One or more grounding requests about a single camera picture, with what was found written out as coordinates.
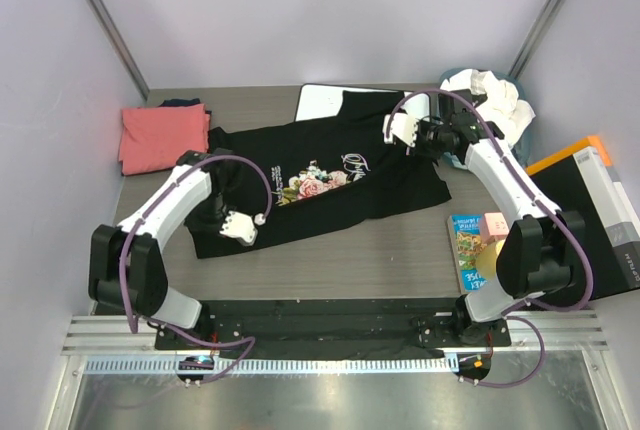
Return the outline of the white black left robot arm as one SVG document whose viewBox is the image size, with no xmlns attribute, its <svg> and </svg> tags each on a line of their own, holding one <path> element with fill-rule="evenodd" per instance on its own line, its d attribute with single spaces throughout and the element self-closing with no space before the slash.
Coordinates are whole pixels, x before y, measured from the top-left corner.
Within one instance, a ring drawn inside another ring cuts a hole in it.
<svg viewBox="0 0 640 430">
<path fill-rule="evenodd" d="M 224 207 L 224 193 L 245 162 L 229 152 L 188 151 L 138 210 L 115 225 L 99 225 L 90 242 L 89 297 L 122 310 L 132 332 L 139 317 L 183 330 L 199 327 L 204 304 L 170 286 L 163 251 L 202 203 L 214 205 L 219 233 L 227 237 L 234 228 L 235 238 L 252 241 L 256 231 L 251 218 Z"/>
</svg>

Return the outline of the black floral print t-shirt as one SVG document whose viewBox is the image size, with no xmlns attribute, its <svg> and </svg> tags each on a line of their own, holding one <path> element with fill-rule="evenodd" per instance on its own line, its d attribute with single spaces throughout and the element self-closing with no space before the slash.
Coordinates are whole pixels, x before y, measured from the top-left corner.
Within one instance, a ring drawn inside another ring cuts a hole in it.
<svg viewBox="0 0 640 430">
<path fill-rule="evenodd" d="M 229 150 L 238 183 L 224 201 L 255 215 L 273 206 L 253 249 L 264 249 L 441 205 L 450 200 L 431 159 L 383 140 L 383 123 L 401 92 L 349 92 L 337 115 L 229 133 L 210 130 L 210 151 Z"/>
</svg>

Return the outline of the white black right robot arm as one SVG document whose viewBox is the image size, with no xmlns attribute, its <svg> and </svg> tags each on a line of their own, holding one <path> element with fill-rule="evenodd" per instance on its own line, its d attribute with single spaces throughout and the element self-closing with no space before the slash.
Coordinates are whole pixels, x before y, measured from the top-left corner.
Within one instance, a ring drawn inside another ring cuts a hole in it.
<svg viewBox="0 0 640 430">
<path fill-rule="evenodd" d="M 495 274 L 478 290 L 457 299 L 452 330 L 464 345 L 481 345 L 500 319 L 527 304 L 545 310 L 545 296 L 582 284 L 579 300 L 564 311 L 583 309 L 593 292 L 593 271 L 582 247 L 584 219 L 564 212 L 534 184 L 512 155 L 498 128 L 469 112 L 445 122 L 414 120 L 410 149 L 440 157 L 454 153 L 484 184 L 509 227 Z"/>
</svg>

